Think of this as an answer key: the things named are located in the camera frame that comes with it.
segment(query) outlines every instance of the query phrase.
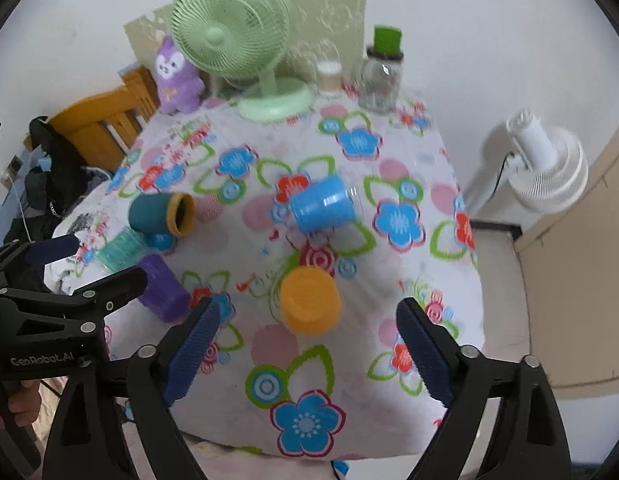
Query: plush toy face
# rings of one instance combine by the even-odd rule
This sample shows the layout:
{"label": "plush toy face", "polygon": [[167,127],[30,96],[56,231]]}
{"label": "plush toy face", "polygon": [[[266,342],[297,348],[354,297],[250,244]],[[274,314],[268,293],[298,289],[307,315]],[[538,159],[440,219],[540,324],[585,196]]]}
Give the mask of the plush toy face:
{"label": "plush toy face", "polygon": [[155,68],[158,86],[176,87],[198,78],[196,67],[185,59],[171,36],[166,36],[158,49]]}

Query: black baseboard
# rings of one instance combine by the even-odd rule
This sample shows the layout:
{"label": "black baseboard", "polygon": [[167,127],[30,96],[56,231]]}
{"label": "black baseboard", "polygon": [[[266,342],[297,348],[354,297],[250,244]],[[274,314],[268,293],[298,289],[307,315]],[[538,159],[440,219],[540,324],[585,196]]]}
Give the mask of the black baseboard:
{"label": "black baseboard", "polygon": [[521,226],[518,224],[485,222],[483,220],[470,220],[469,224],[472,229],[476,229],[477,231],[504,231],[510,233],[514,242],[523,236],[523,229],[521,229]]}

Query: patterned cardboard panel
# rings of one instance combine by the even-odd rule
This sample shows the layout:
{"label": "patterned cardboard panel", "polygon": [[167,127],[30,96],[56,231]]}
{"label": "patterned cardboard panel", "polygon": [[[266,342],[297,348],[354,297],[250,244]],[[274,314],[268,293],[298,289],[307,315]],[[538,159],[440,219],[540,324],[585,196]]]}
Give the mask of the patterned cardboard panel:
{"label": "patterned cardboard panel", "polygon": [[[295,30],[279,73],[308,81],[316,78],[317,59],[340,59],[349,79],[363,54],[367,0],[291,0]],[[168,30],[172,4],[160,7],[125,25],[138,62],[153,70],[154,56]]]}

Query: floral tablecloth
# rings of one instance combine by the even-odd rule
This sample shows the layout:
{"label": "floral tablecloth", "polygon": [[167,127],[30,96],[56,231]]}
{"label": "floral tablecloth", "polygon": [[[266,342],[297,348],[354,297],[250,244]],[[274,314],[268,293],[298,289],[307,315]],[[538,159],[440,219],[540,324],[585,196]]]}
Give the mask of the floral tablecloth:
{"label": "floral tablecloth", "polygon": [[[344,171],[363,202],[354,223],[313,236],[290,222],[289,197]],[[474,241],[441,136],[417,95],[375,116],[352,91],[319,98],[281,123],[242,119],[214,98],[190,115],[158,114],[111,184],[95,190],[56,235],[81,238],[46,283],[71,292],[100,277],[101,250],[127,224],[141,192],[184,190],[196,200],[189,238],[148,240],[192,304],[220,305],[222,329],[172,412],[206,440],[303,458],[421,452],[443,416],[397,333],[395,309],[414,296],[460,344],[483,344]],[[281,322],[278,290],[297,266],[336,279],[343,314],[320,337]],[[168,326],[138,301],[106,318],[113,358],[156,343]]]}

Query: chair backrest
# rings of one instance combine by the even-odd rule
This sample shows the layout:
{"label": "chair backrest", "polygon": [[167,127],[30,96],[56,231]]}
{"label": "chair backrest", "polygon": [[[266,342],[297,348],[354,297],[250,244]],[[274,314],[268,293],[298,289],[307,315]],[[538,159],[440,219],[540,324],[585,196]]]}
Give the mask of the chair backrest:
{"label": "chair backrest", "polygon": [[142,129],[136,114],[148,121],[158,107],[156,86],[147,69],[137,68],[121,77],[125,86],[87,97],[49,120],[89,165],[110,171],[118,168],[125,152],[109,126],[131,148]]}

